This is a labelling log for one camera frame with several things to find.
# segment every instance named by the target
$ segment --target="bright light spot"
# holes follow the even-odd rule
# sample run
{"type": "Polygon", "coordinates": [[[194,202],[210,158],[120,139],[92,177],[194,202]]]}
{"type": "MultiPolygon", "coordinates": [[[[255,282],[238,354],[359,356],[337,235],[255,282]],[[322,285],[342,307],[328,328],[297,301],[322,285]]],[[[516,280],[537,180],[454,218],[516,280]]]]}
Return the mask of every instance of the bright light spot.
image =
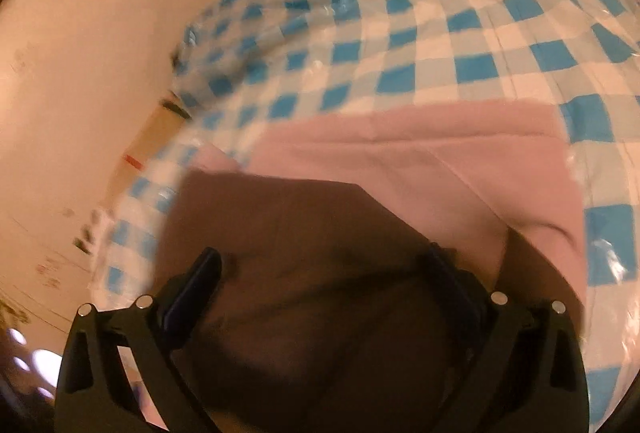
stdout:
{"type": "Polygon", "coordinates": [[[43,397],[47,397],[47,399],[53,399],[53,393],[51,393],[48,389],[38,388],[38,391],[43,397]]]}
{"type": "Polygon", "coordinates": [[[14,357],[14,363],[18,365],[18,368],[22,368],[24,371],[31,371],[29,365],[25,363],[20,357],[14,357]]]}
{"type": "Polygon", "coordinates": [[[12,336],[14,338],[14,341],[16,343],[20,343],[21,345],[26,345],[27,344],[27,340],[24,338],[24,336],[18,332],[15,328],[10,328],[9,329],[9,335],[12,336]]]}
{"type": "Polygon", "coordinates": [[[33,352],[33,365],[40,376],[53,387],[58,385],[60,362],[62,362],[62,357],[57,353],[49,352],[49,350],[33,352]]]}

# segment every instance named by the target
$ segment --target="metal pin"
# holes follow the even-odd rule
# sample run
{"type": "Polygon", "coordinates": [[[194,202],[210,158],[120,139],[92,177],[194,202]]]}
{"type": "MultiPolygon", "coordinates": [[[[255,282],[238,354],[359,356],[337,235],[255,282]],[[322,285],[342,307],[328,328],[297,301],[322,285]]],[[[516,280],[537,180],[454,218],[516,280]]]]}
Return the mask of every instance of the metal pin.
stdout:
{"type": "Polygon", "coordinates": [[[145,294],[136,299],[136,307],[139,309],[149,308],[153,302],[154,299],[149,294],[145,294]]]}
{"type": "Polygon", "coordinates": [[[85,303],[84,305],[80,305],[80,307],[78,308],[78,315],[80,317],[88,316],[93,309],[94,307],[91,305],[91,303],[85,303]]]}
{"type": "Polygon", "coordinates": [[[556,314],[564,314],[566,312],[566,306],[561,301],[551,303],[551,308],[553,308],[556,314]]]}
{"type": "Polygon", "coordinates": [[[502,292],[493,292],[491,294],[491,301],[493,301],[496,305],[506,305],[507,301],[509,301],[509,298],[507,297],[507,294],[504,294],[502,292]]]}

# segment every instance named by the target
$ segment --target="folded pink fabric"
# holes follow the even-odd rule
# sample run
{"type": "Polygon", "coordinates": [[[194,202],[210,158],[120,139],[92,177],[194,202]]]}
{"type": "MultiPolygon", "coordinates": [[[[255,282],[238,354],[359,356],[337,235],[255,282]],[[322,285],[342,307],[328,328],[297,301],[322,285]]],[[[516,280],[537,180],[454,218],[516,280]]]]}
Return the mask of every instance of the folded pink fabric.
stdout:
{"type": "MultiPolygon", "coordinates": [[[[257,143],[246,173],[357,184],[455,249],[459,267],[487,288],[498,282],[511,229],[584,304],[582,199],[567,153],[556,107],[488,100],[277,124],[257,143]]],[[[523,267],[523,281],[527,275],[540,273],[523,267]]]]}

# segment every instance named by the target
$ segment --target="blue and white checkered tablecloth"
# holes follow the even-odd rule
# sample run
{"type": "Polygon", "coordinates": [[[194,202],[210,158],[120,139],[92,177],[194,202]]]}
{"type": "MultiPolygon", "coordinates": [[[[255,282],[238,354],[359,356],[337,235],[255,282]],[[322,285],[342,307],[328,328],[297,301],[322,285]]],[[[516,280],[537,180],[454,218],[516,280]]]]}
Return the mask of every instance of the blue and white checkered tablecloth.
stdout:
{"type": "Polygon", "coordinates": [[[246,160],[273,121],[457,99],[558,106],[584,194],[583,354],[597,428],[638,371],[638,0],[220,0],[186,29],[174,90],[193,122],[119,203],[93,298],[148,287],[172,197],[204,142],[246,160]]]}

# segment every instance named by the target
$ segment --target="beige floor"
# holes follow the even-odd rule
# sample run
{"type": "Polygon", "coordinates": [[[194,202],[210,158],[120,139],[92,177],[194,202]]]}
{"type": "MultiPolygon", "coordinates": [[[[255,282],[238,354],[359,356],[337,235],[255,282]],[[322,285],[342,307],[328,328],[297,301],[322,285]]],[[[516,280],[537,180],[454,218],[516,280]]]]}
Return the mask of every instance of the beige floor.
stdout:
{"type": "Polygon", "coordinates": [[[0,307],[30,349],[61,352],[88,295],[72,245],[170,85],[169,54],[210,0],[0,5],[0,307]]]}

